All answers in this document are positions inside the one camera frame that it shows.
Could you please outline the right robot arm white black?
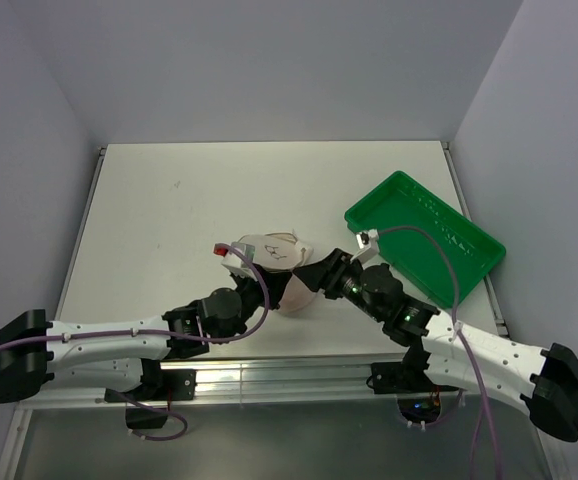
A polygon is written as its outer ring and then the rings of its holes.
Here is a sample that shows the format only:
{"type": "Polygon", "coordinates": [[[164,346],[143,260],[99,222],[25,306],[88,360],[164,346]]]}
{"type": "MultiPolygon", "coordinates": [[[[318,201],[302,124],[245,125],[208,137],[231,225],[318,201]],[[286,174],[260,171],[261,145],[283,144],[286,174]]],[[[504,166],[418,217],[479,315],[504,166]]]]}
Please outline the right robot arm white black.
{"type": "Polygon", "coordinates": [[[388,265],[364,267],[339,249],[294,274],[313,292],[349,301],[405,347],[401,370],[410,388],[433,383],[472,392],[484,389],[550,436],[578,440],[578,357],[570,348],[525,345],[453,321],[448,313],[406,294],[388,265]]]}

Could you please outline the round mesh laundry bag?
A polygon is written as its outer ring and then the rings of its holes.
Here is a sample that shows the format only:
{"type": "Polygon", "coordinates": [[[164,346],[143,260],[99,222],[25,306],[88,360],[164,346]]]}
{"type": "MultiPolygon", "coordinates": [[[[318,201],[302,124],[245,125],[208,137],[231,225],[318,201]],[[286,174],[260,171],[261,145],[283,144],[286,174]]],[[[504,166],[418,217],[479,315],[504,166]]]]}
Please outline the round mesh laundry bag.
{"type": "Polygon", "coordinates": [[[314,300],[316,294],[293,274],[296,268],[306,265],[313,254],[313,248],[302,241],[295,231],[249,234],[241,237],[238,242],[253,247],[254,263],[265,271],[290,273],[278,302],[280,315],[295,315],[314,300]]]}

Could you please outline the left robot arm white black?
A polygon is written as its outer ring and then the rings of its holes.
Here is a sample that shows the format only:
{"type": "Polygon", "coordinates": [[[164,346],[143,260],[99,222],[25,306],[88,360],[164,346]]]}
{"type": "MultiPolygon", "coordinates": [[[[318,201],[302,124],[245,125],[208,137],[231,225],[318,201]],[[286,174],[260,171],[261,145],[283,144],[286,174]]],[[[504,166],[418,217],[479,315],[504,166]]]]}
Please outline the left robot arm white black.
{"type": "Polygon", "coordinates": [[[268,271],[259,279],[235,276],[234,288],[118,324],[65,323],[48,320],[42,309],[24,312],[0,329],[0,404],[46,387],[104,388],[152,399],[164,386],[162,362],[249,336],[248,320],[277,309],[291,277],[268,271]]]}

